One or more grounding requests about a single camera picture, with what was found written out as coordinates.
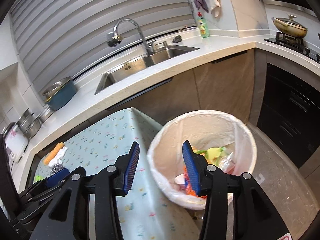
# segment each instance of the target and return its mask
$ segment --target patterned tablecloth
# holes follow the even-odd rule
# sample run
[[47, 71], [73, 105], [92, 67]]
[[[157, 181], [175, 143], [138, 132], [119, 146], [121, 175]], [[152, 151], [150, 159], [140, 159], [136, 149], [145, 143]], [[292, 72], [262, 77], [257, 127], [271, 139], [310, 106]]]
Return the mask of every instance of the patterned tablecloth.
[[[88, 127], [65, 142], [68, 150], [63, 165], [73, 171], [85, 168], [87, 176], [97, 174], [130, 150], [133, 141], [140, 145], [140, 158], [132, 190], [116, 197], [124, 240], [196, 240], [199, 230], [184, 208], [170, 202], [159, 190], [150, 173], [146, 153], [162, 126], [135, 108], [116, 112]], [[41, 161], [36, 175], [50, 176], [51, 169]]]

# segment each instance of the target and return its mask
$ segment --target blue pot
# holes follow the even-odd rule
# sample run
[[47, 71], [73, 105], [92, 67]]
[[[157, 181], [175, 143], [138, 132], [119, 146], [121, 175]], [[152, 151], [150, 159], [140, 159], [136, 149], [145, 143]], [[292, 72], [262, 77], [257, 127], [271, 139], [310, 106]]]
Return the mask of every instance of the blue pot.
[[76, 94], [76, 87], [72, 80], [68, 81], [58, 92], [50, 97], [46, 103], [54, 110], [57, 111]]

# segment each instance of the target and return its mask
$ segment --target dish soap bottle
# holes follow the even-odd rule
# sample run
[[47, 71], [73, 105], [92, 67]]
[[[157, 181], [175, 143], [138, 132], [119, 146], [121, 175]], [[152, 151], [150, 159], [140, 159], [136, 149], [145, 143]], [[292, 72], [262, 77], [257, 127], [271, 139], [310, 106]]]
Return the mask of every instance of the dish soap bottle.
[[202, 16], [201, 12], [198, 12], [198, 27], [200, 29], [200, 34], [203, 38], [207, 38], [210, 36], [207, 21]]

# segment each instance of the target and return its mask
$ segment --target red and white sticker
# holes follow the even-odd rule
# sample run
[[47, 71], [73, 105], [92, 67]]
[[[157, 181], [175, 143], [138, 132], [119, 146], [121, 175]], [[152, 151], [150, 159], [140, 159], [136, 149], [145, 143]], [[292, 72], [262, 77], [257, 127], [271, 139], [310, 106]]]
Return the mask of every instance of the red and white sticker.
[[278, 240], [292, 240], [292, 237], [290, 233], [287, 233], [284, 236], [281, 236]]

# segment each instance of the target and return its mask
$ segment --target cabinet handle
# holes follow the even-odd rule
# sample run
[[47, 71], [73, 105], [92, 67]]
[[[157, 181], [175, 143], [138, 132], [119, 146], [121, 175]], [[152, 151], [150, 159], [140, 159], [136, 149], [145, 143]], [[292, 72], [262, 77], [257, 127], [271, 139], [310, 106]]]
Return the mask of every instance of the cabinet handle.
[[235, 53], [235, 54], [231, 54], [231, 55], [229, 55], [229, 56], [225, 56], [225, 57], [222, 57], [222, 58], [218, 58], [218, 59], [216, 59], [216, 60], [211, 61], [211, 63], [212, 63], [212, 64], [219, 63], [219, 62], [222, 62], [222, 61], [224, 61], [224, 60], [226, 60], [226, 59], [233, 58], [233, 57], [236, 57], [236, 56], [245, 54], [245, 53], [247, 53], [247, 50], [244, 50], [244, 51], [241, 51], [241, 52], [237, 52], [237, 53]]
[[161, 82], [159, 82], [159, 83], [157, 83], [157, 84], [155, 84], [155, 85], [153, 85], [153, 86], [151, 86], [151, 87], [148, 87], [148, 88], [146, 88], [146, 89], [144, 89], [144, 90], [142, 90], [142, 91], [140, 91], [140, 92], [138, 92], [138, 93], [135, 93], [134, 95], [132, 95], [132, 96], [130, 96], [130, 97], [128, 97], [128, 98], [120, 101], [119, 103], [116, 103], [116, 104], [114, 104], [113, 106], [110, 106], [109, 108], [107, 108], [107, 110], [115, 109], [116, 107], [121, 106], [121, 105], [123, 105], [124, 103], [126, 103], [126, 102], [128, 102], [128, 101], [130, 101], [130, 100], [132, 100], [132, 99], [134, 99], [134, 98], [136, 98], [136, 97], [138, 97], [138, 96], [141, 96], [141, 95], [143, 95], [143, 94], [145, 94], [145, 93], [147, 93], [147, 92], [149, 92], [149, 91], [151, 91], [151, 90], [153, 90], [153, 89], [155, 89], [155, 88], [157, 88], [157, 87], [160, 87], [160, 86], [162, 86], [162, 85], [164, 85], [164, 84], [169, 83], [171, 80], [172, 80], [172, 77], [171, 77], [171, 78], [168, 78], [168, 79], [166, 79], [166, 80], [163, 80], [163, 81], [161, 81]]
[[310, 108], [310, 104], [305, 101], [303, 98], [299, 97], [297, 94], [294, 92], [290, 93], [290, 98], [289, 100], [300, 107], [303, 111], [308, 112], [308, 109]]
[[297, 133], [291, 128], [289, 127], [289, 125], [287, 125], [285, 122], [282, 121], [282, 124], [280, 125], [280, 128], [286, 133], [288, 134], [292, 139], [294, 138], [295, 135], [297, 135]]

